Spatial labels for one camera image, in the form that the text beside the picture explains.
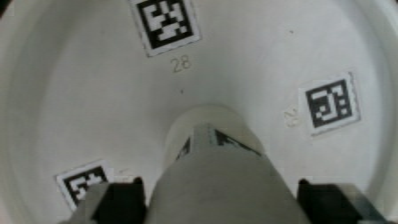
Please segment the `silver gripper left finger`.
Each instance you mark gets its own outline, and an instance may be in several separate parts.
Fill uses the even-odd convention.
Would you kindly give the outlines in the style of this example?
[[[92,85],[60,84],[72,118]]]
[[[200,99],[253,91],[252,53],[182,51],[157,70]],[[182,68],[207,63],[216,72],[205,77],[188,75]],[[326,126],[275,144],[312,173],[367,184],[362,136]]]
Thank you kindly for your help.
[[[143,180],[88,187],[70,217],[58,224],[143,224],[147,213]]]

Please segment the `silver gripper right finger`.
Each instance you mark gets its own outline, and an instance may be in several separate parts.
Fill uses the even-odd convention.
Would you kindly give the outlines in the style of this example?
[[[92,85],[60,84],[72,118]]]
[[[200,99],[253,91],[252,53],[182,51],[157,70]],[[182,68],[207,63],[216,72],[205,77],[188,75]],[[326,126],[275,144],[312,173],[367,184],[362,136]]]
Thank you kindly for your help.
[[[298,181],[296,201],[310,224],[390,224],[351,184]]]

